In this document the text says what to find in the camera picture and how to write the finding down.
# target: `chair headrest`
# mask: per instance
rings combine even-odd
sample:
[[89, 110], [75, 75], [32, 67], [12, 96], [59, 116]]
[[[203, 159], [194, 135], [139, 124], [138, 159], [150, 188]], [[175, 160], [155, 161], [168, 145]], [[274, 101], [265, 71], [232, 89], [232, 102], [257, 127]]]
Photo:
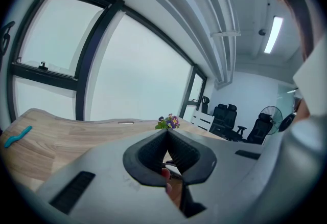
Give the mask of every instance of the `chair headrest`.
[[208, 97], [206, 97], [206, 96], [202, 97], [202, 103], [203, 104], [208, 104], [209, 102], [210, 102], [210, 99]]
[[237, 107], [236, 107], [235, 105], [228, 104], [228, 109], [229, 109], [229, 110], [236, 111], [236, 110], [237, 110]]
[[265, 113], [260, 113], [259, 114], [259, 119], [265, 121], [265, 122], [270, 122], [271, 115], [265, 114]]
[[218, 104], [218, 107], [221, 109], [227, 109], [227, 105], [224, 104]]

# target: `purple flower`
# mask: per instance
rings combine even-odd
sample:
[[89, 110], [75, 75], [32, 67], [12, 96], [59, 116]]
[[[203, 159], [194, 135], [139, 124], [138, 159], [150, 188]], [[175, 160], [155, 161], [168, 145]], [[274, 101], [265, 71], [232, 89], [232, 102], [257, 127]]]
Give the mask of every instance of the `purple flower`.
[[166, 120], [168, 128], [175, 128], [175, 124], [171, 120]]
[[172, 122], [175, 124], [175, 125], [178, 125], [179, 122], [178, 122], [178, 118], [176, 116], [173, 116], [172, 118]]

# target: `small potted plant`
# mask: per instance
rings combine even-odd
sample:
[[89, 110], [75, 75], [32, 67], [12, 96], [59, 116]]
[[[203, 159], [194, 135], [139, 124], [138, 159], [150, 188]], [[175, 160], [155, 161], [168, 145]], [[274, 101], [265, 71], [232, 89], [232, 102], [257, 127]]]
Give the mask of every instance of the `small potted plant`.
[[163, 117], [159, 118], [158, 125], [155, 126], [155, 129], [179, 128], [179, 126], [178, 118], [173, 116], [173, 114], [169, 114], [165, 119]]

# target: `gray plastic device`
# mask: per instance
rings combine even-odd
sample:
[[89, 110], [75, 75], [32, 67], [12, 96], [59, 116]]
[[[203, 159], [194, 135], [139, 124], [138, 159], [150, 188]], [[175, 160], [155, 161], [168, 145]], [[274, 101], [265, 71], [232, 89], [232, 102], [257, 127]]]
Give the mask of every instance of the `gray plastic device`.
[[[24, 194], [52, 223], [265, 223], [290, 212], [319, 179], [326, 121], [311, 116], [265, 146], [149, 131], [90, 149], [38, 196]], [[184, 180], [180, 209], [160, 175], [166, 151]]]

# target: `hair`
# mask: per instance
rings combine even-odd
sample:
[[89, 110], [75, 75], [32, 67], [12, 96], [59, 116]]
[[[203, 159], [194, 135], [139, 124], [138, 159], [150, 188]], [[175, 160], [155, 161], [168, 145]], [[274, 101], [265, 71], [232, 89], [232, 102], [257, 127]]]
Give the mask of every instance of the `hair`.
[[302, 56], [306, 60], [313, 51], [313, 32], [309, 8], [305, 0], [280, 0], [290, 9], [300, 33]]

